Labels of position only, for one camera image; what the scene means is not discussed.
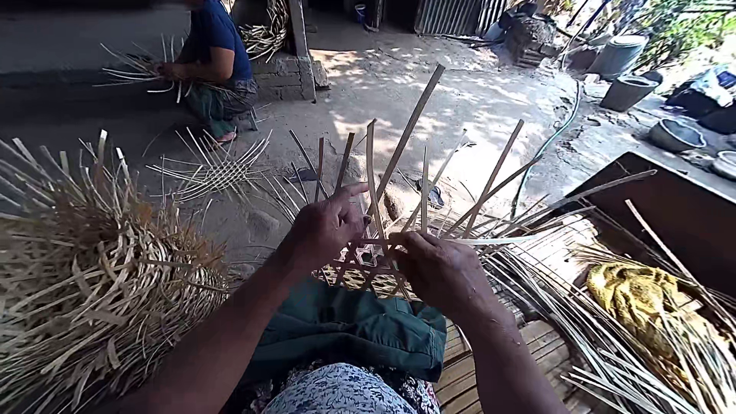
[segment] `green cloth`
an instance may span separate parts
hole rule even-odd
[[[212,136],[219,138],[236,130],[237,116],[252,108],[257,93],[258,86],[252,79],[236,81],[227,91],[194,83],[186,102]]]
[[[307,281],[269,322],[244,380],[271,379],[300,363],[327,359],[393,367],[436,382],[446,338],[445,318],[421,302]]]

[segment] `gray basin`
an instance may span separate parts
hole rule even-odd
[[[650,130],[652,144],[670,152],[682,152],[705,147],[703,134],[673,119],[660,119]]]

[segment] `metal fence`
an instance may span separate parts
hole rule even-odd
[[[421,0],[414,31],[421,35],[482,36],[508,0]]]

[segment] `concrete pillar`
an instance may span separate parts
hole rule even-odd
[[[297,64],[302,81],[302,98],[315,102],[314,75],[312,61],[307,47],[307,35],[304,30],[304,13],[301,0],[289,0],[291,11],[291,30],[294,32],[294,50],[297,53]]]

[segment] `concrete floor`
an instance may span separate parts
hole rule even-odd
[[[315,104],[275,102],[258,109],[259,131],[243,130],[233,145],[233,152],[242,153],[271,134],[271,144],[257,164],[271,176],[290,175],[290,161],[305,166],[289,130],[294,130],[312,160],[316,160],[319,138],[324,137],[324,182],[331,192],[347,134],[362,137],[374,118],[374,159],[380,174],[436,64],[441,63],[445,73],[398,167],[410,178],[419,177],[426,146],[433,176],[467,129],[464,139],[475,146],[454,155],[440,183],[445,202],[454,211],[464,211],[472,197],[479,196],[519,119],[526,124],[497,182],[529,161],[573,106],[576,84],[572,77],[548,67],[515,68],[502,49],[497,53],[476,51],[459,42],[390,29],[368,33],[342,18],[317,13],[311,16],[311,23],[318,31],[309,34],[308,43],[314,58],[327,70],[332,88],[320,91]],[[7,141],[17,136],[28,147],[45,144],[52,153],[71,152],[79,148],[79,138],[95,141],[104,128],[133,167],[141,170],[140,182],[146,191],[160,194],[160,176],[144,165],[160,164],[162,155],[194,159],[174,131],[183,131],[186,125],[194,126],[195,133],[199,129],[183,105],[174,103],[174,96],[146,94],[146,88],[148,85],[91,88],[65,83],[42,88],[0,86],[0,138]],[[560,198],[627,150],[644,148],[662,154],[635,138],[661,114],[645,109],[648,112],[620,115],[602,110],[597,101],[596,97],[585,98],[576,121],[534,167],[523,192],[523,205],[544,194],[551,194],[550,201]],[[355,148],[346,183],[365,179],[364,151],[365,143]],[[167,179],[165,186],[175,184]],[[505,214],[517,187],[518,179],[486,207]],[[309,183],[308,193],[314,193]],[[397,173],[392,176],[389,194],[405,210],[418,201]],[[204,229],[216,241],[227,242],[229,260],[263,256],[267,249],[248,246],[275,246],[289,228],[271,206],[256,197],[251,201],[252,206],[247,206],[216,195],[207,213]],[[183,211],[199,210],[203,204],[201,200],[189,203]]]

